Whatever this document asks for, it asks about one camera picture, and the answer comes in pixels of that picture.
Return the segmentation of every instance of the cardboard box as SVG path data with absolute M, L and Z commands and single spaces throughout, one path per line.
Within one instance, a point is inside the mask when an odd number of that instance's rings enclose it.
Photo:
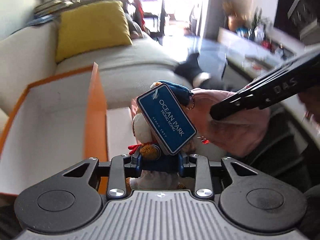
M 0 194 L 18 195 L 88 157 L 107 161 L 106 108 L 97 64 L 28 85 L 0 140 Z
M 129 145 L 137 144 L 132 131 L 132 115 L 129 107 L 107 111 L 108 159 L 128 154 Z

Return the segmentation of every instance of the red object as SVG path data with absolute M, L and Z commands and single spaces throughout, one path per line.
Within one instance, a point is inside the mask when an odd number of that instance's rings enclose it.
M 208 139 L 204 138 L 203 136 L 198 137 L 198 138 L 201 138 L 201 142 L 202 142 L 203 144 L 210 143 L 210 141 L 209 141 Z
M 254 70 L 262 70 L 262 66 L 257 65 L 257 64 L 253 64 L 252 68 L 253 68 Z
M 133 3 L 135 4 L 136 9 L 139 11 L 139 13 L 140 13 L 140 15 L 141 15 L 141 24 L 142 24 L 141 29 L 144 31 L 145 21 L 143 20 L 144 12 L 143 12 L 143 10 L 142 10 L 141 1 L 140 1 L 140 0 L 133 0 Z
M 129 155 L 133 155 L 136 152 L 136 150 L 139 148 L 140 145 L 142 145 L 142 144 L 128 146 L 128 149 L 131 150 L 131 152 L 129 152 Z
M 155 144 L 155 143 L 158 143 L 157 141 L 153 141 L 151 143 L 143 143 L 143 145 L 146 145 L 146 144 Z M 136 150 L 139 148 L 139 146 L 141 146 L 142 144 L 136 144 L 136 145 L 130 145 L 128 146 L 128 149 L 131 150 L 131 152 L 129 152 L 129 155 L 133 155 Z
M 272 45 L 271 45 L 271 43 L 269 41 L 261 42 L 261 46 L 265 47 L 266 49 L 271 49 L 272 48 Z

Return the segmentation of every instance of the blue hat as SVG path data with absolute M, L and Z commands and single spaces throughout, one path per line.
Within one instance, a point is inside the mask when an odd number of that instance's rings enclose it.
M 190 97 L 193 95 L 193 93 L 188 88 L 166 80 L 160 80 L 159 82 L 168 85 L 180 104 L 183 106 L 189 105 Z

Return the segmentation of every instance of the yellow cushion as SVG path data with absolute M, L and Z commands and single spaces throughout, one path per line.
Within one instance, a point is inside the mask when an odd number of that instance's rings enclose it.
M 131 44 L 121 1 L 83 5 L 61 14 L 56 62 L 90 50 Z

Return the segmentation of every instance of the sofa armrest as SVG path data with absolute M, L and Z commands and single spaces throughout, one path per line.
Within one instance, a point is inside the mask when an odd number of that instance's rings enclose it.
M 54 74 L 57 33 L 49 22 L 0 41 L 0 108 L 7 114 L 28 84 Z

